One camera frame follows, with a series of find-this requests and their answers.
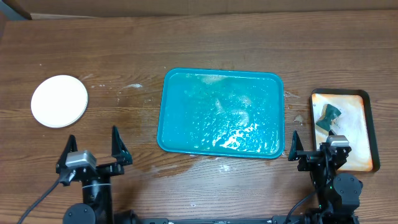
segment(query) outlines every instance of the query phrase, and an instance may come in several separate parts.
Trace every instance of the teal tray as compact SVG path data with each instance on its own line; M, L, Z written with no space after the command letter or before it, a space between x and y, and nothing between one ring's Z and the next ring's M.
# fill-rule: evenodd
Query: teal tray
M275 159L285 147L284 86L273 73L175 68L157 142L169 152Z

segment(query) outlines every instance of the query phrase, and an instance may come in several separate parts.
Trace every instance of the white dish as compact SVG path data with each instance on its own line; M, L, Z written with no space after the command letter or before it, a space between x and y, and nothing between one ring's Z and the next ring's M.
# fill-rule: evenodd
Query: white dish
M83 116L87 104L87 90L81 81L69 75L57 75L37 87L30 108L39 123L62 128Z

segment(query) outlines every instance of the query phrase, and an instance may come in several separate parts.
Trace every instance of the wooden table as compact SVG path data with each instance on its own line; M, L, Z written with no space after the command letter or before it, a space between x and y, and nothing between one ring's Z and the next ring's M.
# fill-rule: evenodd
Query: wooden table
M284 215L313 190L309 174L276 160L164 152L156 142L164 76L175 67L269 71L284 81L286 149L297 129L312 148L314 88L364 89L371 96L381 158L364 182L361 223L397 223L398 12L303 12L8 22L0 46L0 222L15 223L57 178L69 134L80 150L111 161L119 127L134 165L113 178L115 210L141 217L255 218ZM67 74L87 87L87 112L50 129L30 112L46 78ZM141 88L123 88L140 83ZM303 126L293 122L304 117ZM58 187L26 223L61 223L81 186ZM316 200L297 210L317 206Z

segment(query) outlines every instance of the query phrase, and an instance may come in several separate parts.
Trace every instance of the water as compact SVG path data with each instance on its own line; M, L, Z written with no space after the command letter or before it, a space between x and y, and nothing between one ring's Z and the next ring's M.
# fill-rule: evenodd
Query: water
M192 153L275 154L284 122L279 88L272 78L176 73L168 83L162 141Z

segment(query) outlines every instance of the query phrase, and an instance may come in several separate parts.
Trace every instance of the green sponge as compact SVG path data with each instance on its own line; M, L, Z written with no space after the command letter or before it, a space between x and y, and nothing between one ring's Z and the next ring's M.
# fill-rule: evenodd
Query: green sponge
M331 122L341 115L340 110L334 106L327 104L325 109L325 114L319 118L316 124L324 129L325 131L330 131Z

